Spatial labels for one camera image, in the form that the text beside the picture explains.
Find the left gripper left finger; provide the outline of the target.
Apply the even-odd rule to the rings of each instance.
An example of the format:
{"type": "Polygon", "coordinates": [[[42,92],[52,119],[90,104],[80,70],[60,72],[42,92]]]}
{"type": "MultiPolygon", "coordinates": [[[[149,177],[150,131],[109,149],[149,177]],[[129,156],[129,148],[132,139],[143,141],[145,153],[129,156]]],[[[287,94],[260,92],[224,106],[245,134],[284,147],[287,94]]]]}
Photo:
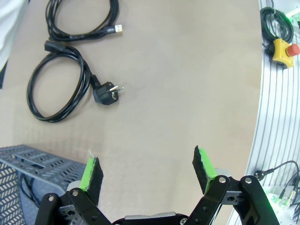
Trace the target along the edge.
{"type": "Polygon", "coordinates": [[[78,187],[64,195],[45,194],[36,216],[36,225],[109,225],[110,221],[98,208],[103,171],[98,157],[88,160],[78,187]]]}

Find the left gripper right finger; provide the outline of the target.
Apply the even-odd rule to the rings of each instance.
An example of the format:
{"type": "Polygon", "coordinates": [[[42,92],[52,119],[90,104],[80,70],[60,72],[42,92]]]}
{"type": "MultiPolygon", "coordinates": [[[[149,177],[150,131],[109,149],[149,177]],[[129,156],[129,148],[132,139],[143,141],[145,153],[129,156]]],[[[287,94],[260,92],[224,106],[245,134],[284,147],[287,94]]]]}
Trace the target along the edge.
{"type": "Polygon", "coordinates": [[[210,225],[223,205],[231,205],[243,225],[277,225],[273,208],[253,175],[235,180],[219,175],[206,151],[195,147],[192,161],[203,197],[187,219],[189,225],[210,225]]]}

